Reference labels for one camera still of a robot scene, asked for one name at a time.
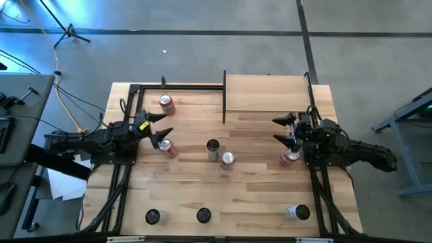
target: wooden tabletop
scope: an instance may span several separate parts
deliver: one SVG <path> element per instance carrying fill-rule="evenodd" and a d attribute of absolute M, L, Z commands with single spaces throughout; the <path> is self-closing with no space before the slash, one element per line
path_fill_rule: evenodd
<path fill-rule="evenodd" d="M 105 122 L 123 118 L 119 99 L 126 99 L 130 83 L 113 83 Z M 328 86 L 314 86 L 314 92 L 327 96 Z M 146 90 L 143 107 L 161 113 L 159 97 L 165 93 L 174 100 L 176 112 L 153 124 L 155 130 L 173 127 L 168 135 L 179 155 L 168 159 L 141 141 L 136 164 L 132 167 L 121 234 L 166 236 L 318 236 L 317 216 L 311 177 L 302 159 L 289 167 L 278 165 L 286 149 L 272 135 L 286 134 L 271 122 L 286 113 L 229 111 L 221 121 L 222 93 L 218 90 Z M 318 105 L 321 116 L 335 119 L 333 102 Z M 217 139 L 222 151 L 237 156 L 232 171 L 224 171 L 207 157 L 206 143 Z M 90 177 L 84 197 L 87 226 L 107 200 L 113 166 L 102 165 Z M 361 231 L 351 181 L 340 168 L 329 168 L 333 198 L 354 228 Z M 311 210 L 306 221 L 287 221 L 284 211 L 304 204 Z M 196 220 L 196 212 L 206 207 L 212 218 L 206 224 Z M 168 213 L 165 225 L 148 225 L 149 209 Z M 111 214 L 115 220 L 117 204 Z"/>

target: red soda can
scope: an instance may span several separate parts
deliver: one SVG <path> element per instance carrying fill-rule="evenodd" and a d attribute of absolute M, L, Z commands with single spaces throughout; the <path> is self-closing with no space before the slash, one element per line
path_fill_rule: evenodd
<path fill-rule="evenodd" d="M 170 139 L 162 140 L 162 142 L 159 143 L 159 150 L 163 151 L 170 159 L 174 158 L 178 154 L 174 143 Z"/>
<path fill-rule="evenodd" d="M 163 112 L 167 115 L 174 115 L 176 112 L 174 101 L 168 94 L 164 94 L 159 98 L 159 104 L 162 107 Z"/>
<path fill-rule="evenodd" d="M 296 162 L 299 157 L 300 157 L 299 152 L 293 153 L 293 152 L 291 152 L 291 149 L 289 148 L 281 154 L 279 164 L 282 167 L 287 167 L 288 165 L 291 165 L 292 163 Z"/>
<path fill-rule="evenodd" d="M 224 170 L 231 170 L 236 162 L 236 155 L 233 152 L 225 151 L 221 156 L 221 167 Z"/>

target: desk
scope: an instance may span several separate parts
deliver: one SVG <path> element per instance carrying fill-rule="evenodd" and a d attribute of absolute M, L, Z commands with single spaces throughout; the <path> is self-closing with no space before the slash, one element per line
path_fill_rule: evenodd
<path fill-rule="evenodd" d="M 53 82 L 54 76 L 52 75 L 0 75 L 0 91 L 7 96 L 20 97 L 28 91 L 28 86 L 33 87 L 39 92 L 39 95 L 29 95 L 24 99 L 24 105 L 14 105 L 10 111 L 15 115 L 41 118 Z M 15 166 L 23 162 L 37 125 L 38 120 L 36 119 L 16 118 L 10 143 L 7 145 L 6 152 L 0 154 L 0 183 L 8 181 Z M 17 184 L 16 191 L 9 211 L 0 216 L 0 238 L 14 236 L 36 168 L 36 163 L 26 163 L 17 170 L 13 177 L 12 181 Z"/>
<path fill-rule="evenodd" d="M 128 96 L 129 83 L 113 83 L 105 122 L 123 119 L 119 99 Z M 331 101 L 329 86 L 315 86 L 314 92 Z M 167 159 L 148 140 L 140 143 L 132 166 L 121 234 L 162 236 L 318 236 L 311 178 L 303 161 L 282 168 L 280 154 L 286 149 L 274 134 L 290 131 L 271 122 L 286 112 L 227 111 L 221 122 L 222 93 L 212 90 L 146 90 L 143 107 L 161 113 L 159 97 L 168 93 L 176 113 L 153 125 L 155 130 L 173 127 L 168 135 L 179 155 Z M 320 107 L 322 117 L 335 119 L 333 102 Z M 232 171 L 224 171 L 207 158 L 206 143 L 215 138 L 221 150 L 237 155 Z M 84 197 L 86 227 L 107 200 L 113 166 L 102 165 L 90 177 Z M 329 167 L 333 199 L 344 217 L 361 231 L 350 178 L 340 168 Z M 286 221 L 284 210 L 305 204 L 311 210 L 306 221 Z M 212 219 L 198 223 L 201 207 L 212 211 Z M 149 209 L 167 211 L 166 225 L 147 225 Z M 117 205 L 111 214 L 111 226 Z"/>

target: concrete floor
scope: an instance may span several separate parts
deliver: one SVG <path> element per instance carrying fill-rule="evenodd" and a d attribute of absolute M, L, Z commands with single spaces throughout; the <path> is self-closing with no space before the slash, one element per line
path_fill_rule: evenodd
<path fill-rule="evenodd" d="M 161 30 L 300 30 L 295 0 L 68 0 L 46 1 L 64 23 L 80 28 Z M 45 27 L 57 27 L 37 1 L 26 1 Z M 427 0 L 304 0 L 310 31 L 428 32 L 431 2 Z M 21 20 L 22 8 L 11 5 Z M 0 17 L 0 27 L 17 24 Z M 303 74 L 307 69 L 301 37 L 297 36 L 116 36 L 87 35 L 91 43 L 69 38 L 57 48 L 62 87 L 104 107 L 112 82 L 220 82 L 231 74 Z M 58 35 L 51 34 L 52 40 Z M 352 139 L 398 150 L 391 132 L 380 135 L 370 127 L 385 119 L 432 82 L 430 38 L 311 38 L 320 84 L 330 84 L 339 123 Z M 38 71 L 50 74 L 53 54 L 41 34 L 0 33 L 0 48 Z M 10 64 L 10 71 L 23 72 Z M 68 103 L 82 127 L 96 124 Z M 97 110 L 87 107 L 97 115 Z M 75 131 L 55 95 L 43 119 Z M 34 143 L 52 128 L 41 124 Z M 367 163 L 352 167 L 363 230 L 372 236 L 432 242 L 432 194 L 400 198 L 399 188 L 410 181 L 402 163 L 384 173 Z M 72 232 L 79 200 L 42 201 L 33 233 L 16 237 Z"/>

